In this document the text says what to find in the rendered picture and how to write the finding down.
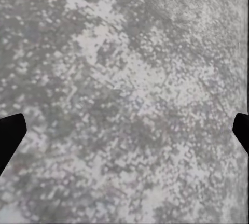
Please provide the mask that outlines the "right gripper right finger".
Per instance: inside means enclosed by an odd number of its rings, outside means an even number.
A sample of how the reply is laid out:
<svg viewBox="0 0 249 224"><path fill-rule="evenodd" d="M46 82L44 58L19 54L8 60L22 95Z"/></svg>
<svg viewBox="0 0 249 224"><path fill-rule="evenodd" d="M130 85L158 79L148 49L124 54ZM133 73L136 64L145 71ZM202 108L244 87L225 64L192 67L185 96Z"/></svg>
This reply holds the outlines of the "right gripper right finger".
<svg viewBox="0 0 249 224"><path fill-rule="evenodd" d="M249 155L249 115L237 113L232 130Z"/></svg>

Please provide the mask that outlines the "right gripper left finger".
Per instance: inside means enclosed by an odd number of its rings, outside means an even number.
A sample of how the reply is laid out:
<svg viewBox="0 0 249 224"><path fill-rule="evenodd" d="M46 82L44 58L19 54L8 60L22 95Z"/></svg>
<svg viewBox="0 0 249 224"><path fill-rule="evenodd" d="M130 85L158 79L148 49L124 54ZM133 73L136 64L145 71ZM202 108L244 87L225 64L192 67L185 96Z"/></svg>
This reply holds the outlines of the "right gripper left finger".
<svg viewBox="0 0 249 224"><path fill-rule="evenodd" d="M22 113L0 119L0 175L27 133Z"/></svg>

